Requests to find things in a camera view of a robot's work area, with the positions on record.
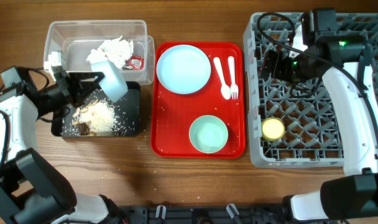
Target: white spoon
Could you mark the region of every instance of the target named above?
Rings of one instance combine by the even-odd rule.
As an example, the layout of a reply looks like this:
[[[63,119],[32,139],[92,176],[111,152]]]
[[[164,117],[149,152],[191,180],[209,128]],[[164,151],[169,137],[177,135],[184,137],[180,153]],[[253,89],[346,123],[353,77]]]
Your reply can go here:
[[[222,72],[222,65],[221,65],[221,60],[219,59],[219,57],[214,58],[214,65],[215,65],[216,71],[218,73],[219,79],[221,80],[222,96],[225,98],[225,100],[228,100],[228,99],[231,98],[231,89],[225,83],[224,73]]]

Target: green bowl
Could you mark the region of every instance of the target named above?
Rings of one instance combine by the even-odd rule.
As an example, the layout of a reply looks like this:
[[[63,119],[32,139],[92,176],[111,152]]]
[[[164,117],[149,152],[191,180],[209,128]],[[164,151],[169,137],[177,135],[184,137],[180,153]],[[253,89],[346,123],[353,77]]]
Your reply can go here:
[[[221,119],[204,115],[191,124],[189,138],[191,144],[200,152],[216,153],[228,141],[228,129]]]

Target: wooden table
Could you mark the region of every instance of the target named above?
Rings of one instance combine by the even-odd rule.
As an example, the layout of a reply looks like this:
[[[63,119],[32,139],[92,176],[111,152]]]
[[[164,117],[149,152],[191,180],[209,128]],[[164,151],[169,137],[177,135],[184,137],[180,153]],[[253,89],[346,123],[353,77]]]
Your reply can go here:
[[[0,72],[12,65],[41,67],[53,21],[143,19],[156,47],[168,40],[230,41],[242,35],[254,12],[378,12],[378,1],[168,1],[95,2],[0,0]],[[143,131],[134,138],[64,140],[37,122],[39,152],[80,193],[103,194],[118,205],[227,205],[280,202],[283,196],[320,188],[343,176],[340,168],[258,169],[249,147],[235,160],[162,159],[149,146],[152,85],[143,86]],[[378,223],[378,218],[353,223]]]

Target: red snack wrapper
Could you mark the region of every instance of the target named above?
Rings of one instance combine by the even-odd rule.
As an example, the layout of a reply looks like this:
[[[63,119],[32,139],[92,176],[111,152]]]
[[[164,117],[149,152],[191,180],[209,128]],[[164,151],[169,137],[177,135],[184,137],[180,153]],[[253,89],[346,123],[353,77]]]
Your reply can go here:
[[[126,65],[124,68],[132,69],[132,70],[140,70],[144,67],[144,58],[140,56],[132,56],[128,61],[126,61]]]

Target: metal grid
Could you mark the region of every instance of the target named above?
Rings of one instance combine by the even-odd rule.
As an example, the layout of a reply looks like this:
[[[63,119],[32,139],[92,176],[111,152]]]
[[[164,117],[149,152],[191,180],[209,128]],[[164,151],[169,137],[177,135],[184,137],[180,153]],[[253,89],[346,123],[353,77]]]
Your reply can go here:
[[[278,80],[258,79],[257,69],[265,52],[275,47],[258,33],[255,13],[244,33],[245,68],[249,76],[250,112],[248,114],[251,161],[258,167],[342,166],[343,150],[330,97],[323,83],[309,98],[290,96],[290,88]],[[297,28],[301,13],[282,13]],[[360,34],[368,40],[373,53],[372,66],[378,100],[378,14],[337,14],[342,34]],[[287,41],[291,28],[286,21],[269,16],[261,20],[262,29],[281,42]],[[286,133],[276,142],[261,138],[263,119],[276,117],[283,121]]]

